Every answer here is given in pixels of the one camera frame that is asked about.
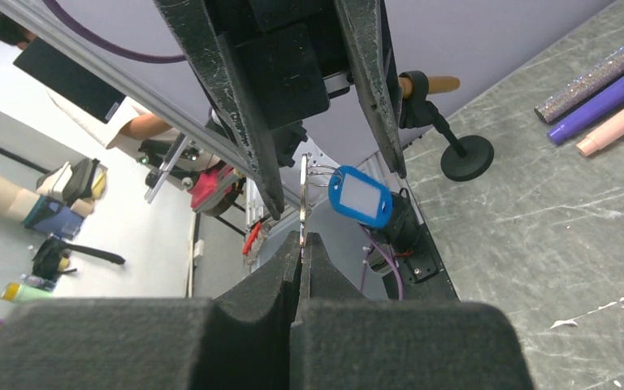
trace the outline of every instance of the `purple marker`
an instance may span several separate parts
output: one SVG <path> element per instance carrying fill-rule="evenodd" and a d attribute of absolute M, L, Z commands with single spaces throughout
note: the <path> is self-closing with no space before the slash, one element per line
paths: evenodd
<path fill-rule="evenodd" d="M 624 76 L 598 93 L 572 114 L 566 116 L 556 127 L 547 133 L 556 145 L 580 133 L 602 115 L 624 102 Z"/>

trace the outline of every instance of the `key tag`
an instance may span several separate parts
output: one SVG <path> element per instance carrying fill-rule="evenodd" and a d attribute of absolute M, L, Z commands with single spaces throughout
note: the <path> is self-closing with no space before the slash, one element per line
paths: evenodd
<path fill-rule="evenodd" d="M 355 167 L 344 165 L 337 172 L 329 180 L 334 211 L 372 228 L 386 226 L 393 210 L 391 191 Z"/>

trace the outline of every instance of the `person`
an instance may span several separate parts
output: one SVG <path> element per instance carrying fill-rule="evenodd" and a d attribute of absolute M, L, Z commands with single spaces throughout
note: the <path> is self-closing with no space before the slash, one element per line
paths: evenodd
<path fill-rule="evenodd" d="M 0 41 L 25 50 L 37 35 L 21 26 L 0 11 Z M 140 103 L 126 97 L 109 123 L 95 119 L 86 111 L 69 102 L 53 90 L 47 92 L 54 104 L 83 128 L 106 149 L 119 148 L 134 158 L 141 158 L 138 151 L 145 140 L 171 144 L 180 134 L 169 123 L 144 108 Z M 195 159 L 181 159 L 176 166 L 190 171 L 205 171 L 219 164 L 221 160 L 201 151 Z"/>

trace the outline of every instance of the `red object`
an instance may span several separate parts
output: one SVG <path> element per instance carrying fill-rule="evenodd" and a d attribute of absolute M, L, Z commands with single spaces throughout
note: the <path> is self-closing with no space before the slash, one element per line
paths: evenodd
<path fill-rule="evenodd" d="M 399 253 L 396 255 L 397 258 L 408 258 L 410 256 L 413 255 L 413 250 L 412 249 L 408 249 L 403 253 Z"/>
<path fill-rule="evenodd" d="M 221 169 L 217 167 L 218 165 L 202 172 L 199 180 L 197 180 L 197 183 L 188 191 L 188 193 L 193 196 L 193 199 L 190 202 L 190 207 L 192 207 L 193 210 L 209 199 L 218 188 L 219 172 Z M 229 175 L 232 171 L 233 167 L 228 167 L 227 175 Z M 231 189 L 232 186 L 229 185 L 223 192 L 223 195 L 230 193 Z"/>
<path fill-rule="evenodd" d="M 257 222 L 254 225 L 252 232 L 249 234 L 247 241 L 245 242 L 245 246 L 243 246 L 243 256 L 247 256 L 249 251 L 252 249 L 252 244 L 255 240 L 257 240 L 257 236 L 259 236 L 259 231 L 262 230 L 262 223 Z"/>

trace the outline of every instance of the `wire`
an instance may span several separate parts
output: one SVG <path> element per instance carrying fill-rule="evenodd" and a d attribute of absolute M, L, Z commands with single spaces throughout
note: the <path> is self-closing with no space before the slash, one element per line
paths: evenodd
<path fill-rule="evenodd" d="M 324 169 L 328 169 L 328 170 L 330 170 L 331 172 L 311 171 L 310 169 L 312 169 L 312 168 L 324 168 Z M 307 175 L 308 175 L 308 176 L 335 176 L 335 177 L 337 177 L 337 178 L 340 180 L 340 181 L 339 181 L 338 183 L 336 183 L 336 184 L 341 184 L 341 183 L 343 183 L 343 173 L 341 173 L 341 172 L 338 170 L 338 168 L 334 168 L 334 167 L 331 167 L 331 166 L 328 166 L 328 165 L 323 165 L 323 164 L 314 164 L 314 165 L 312 165 L 312 166 L 309 166 L 309 167 L 307 168 L 307 171 L 308 171 L 308 173 L 307 173 Z M 312 183 L 312 182 L 310 182 L 310 185 L 313 185 L 314 187 L 323 187 L 323 188 L 326 188 L 326 187 L 328 187 L 329 185 L 331 185 L 331 180 L 332 180 L 332 178 L 331 178 L 331 179 L 329 179 L 329 182 L 328 182 L 328 183 L 326 183 L 326 184 L 316 184 L 316 183 Z"/>
<path fill-rule="evenodd" d="M 214 158 L 214 154 L 213 154 L 213 153 L 211 154 L 211 157 L 209 157 L 209 161 L 208 161 L 208 162 L 206 162 L 206 168 L 205 168 L 205 171 L 208 171 L 208 170 L 209 170 L 209 165 L 211 164 L 211 160 L 212 160 L 212 158 Z"/>
<path fill-rule="evenodd" d="M 396 259 L 396 252 L 393 252 L 393 247 L 391 245 L 388 246 L 388 255 L 391 257 L 394 263 L 397 264 L 398 260 Z"/>
<path fill-rule="evenodd" d="M 71 29 L 74 33 L 83 37 L 89 43 L 101 47 L 102 49 L 124 57 L 126 59 L 132 59 L 134 61 L 139 61 L 141 63 L 180 63 L 185 61 L 184 55 L 171 55 L 171 56 L 161 56 L 161 55 L 151 55 L 151 54 L 142 54 L 137 53 L 136 51 L 128 50 L 123 47 L 116 45 L 115 43 L 109 42 L 106 39 L 98 36 L 96 33 L 91 31 L 90 29 L 83 26 L 80 22 L 78 22 L 75 18 L 71 16 L 71 14 L 67 13 L 66 10 L 59 4 L 57 0 L 42 0 L 41 2 L 49 8 L 54 16 L 61 21 L 61 23 L 65 24 L 66 27 Z"/>
<path fill-rule="evenodd" d="M 372 253 L 372 248 L 374 248 L 374 246 L 372 245 L 370 245 L 369 248 L 366 248 L 367 250 L 365 251 L 365 259 L 362 260 L 362 275 L 360 276 L 360 293 L 365 292 L 365 276 L 367 275 L 367 267 L 368 267 L 369 260 L 370 260 L 370 253 Z"/>
<path fill-rule="evenodd" d="M 376 240 L 370 236 L 370 233 L 365 229 L 364 226 L 360 225 L 362 232 L 365 233 L 365 236 L 370 240 L 372 245 L 379 251 L 379 253 L 383 256 L 383 259 L 386 260 L 388 266 L 391 267 L 391 271 L 393 271 L 393 275 L 396 276 L 396 283 L 398 284 L 398 301 L 403 301 L 403 280 L 401 279 L 401 274 L 398 273 L 398 267 L 393 262 L 393 260 L 384 252 L 383 249 L 377 244 Z"/>

